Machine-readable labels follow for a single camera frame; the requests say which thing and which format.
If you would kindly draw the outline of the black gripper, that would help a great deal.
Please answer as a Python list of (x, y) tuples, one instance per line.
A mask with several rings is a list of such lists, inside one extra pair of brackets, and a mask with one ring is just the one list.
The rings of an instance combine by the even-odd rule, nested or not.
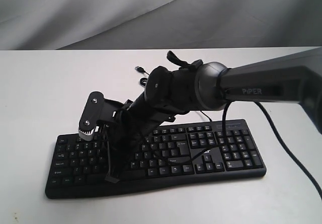
[(143, 138), (151, 133), (151, 125), (147, 120), (136, 116), (126, 103), (116, 110), (112, 123), (105, 123), (101, 131), (102, 156), (108, 161), (105, 180), (118, 183), (120, 174), (125, 168), (131, 154)]

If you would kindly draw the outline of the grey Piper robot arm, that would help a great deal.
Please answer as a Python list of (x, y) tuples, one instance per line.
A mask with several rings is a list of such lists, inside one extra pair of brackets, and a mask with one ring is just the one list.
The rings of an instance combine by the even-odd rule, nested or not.
[(258, 106), (264, 102), (296, 103), (321, 130), (320, 48), (236, 68), (201, 60), (187, 63), (171, 51), (167, 59), (179, 69), (155, 68), (143, 93), (116, 110), (116, 126), (107, 144), (107, 182), (119, 182), (129, 151), (146, 135), (168, 119), (194, 110), (227, 112), (236, 101)]

